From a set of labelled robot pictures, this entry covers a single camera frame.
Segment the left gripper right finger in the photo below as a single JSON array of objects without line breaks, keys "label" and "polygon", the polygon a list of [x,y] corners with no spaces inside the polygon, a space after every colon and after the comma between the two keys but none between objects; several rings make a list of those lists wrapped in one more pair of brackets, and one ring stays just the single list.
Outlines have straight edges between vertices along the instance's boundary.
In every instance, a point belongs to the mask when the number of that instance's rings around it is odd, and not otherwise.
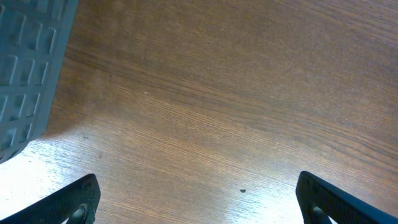
[{"label": "left gripper right finger", "polygon": [[296,197],[305,224],[397,223],[397,218],[352,196],[329,182],[302,171]]}]

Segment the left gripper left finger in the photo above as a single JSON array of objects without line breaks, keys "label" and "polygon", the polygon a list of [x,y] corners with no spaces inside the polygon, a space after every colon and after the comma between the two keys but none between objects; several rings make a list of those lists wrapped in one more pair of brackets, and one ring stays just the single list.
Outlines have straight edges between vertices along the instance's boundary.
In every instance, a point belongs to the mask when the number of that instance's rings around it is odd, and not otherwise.
[{"label": "left gripper left finger", "polygon": [[1,220],[1,224],[95,222],[101,197],[94,174],[87,174],[25,209]]}]

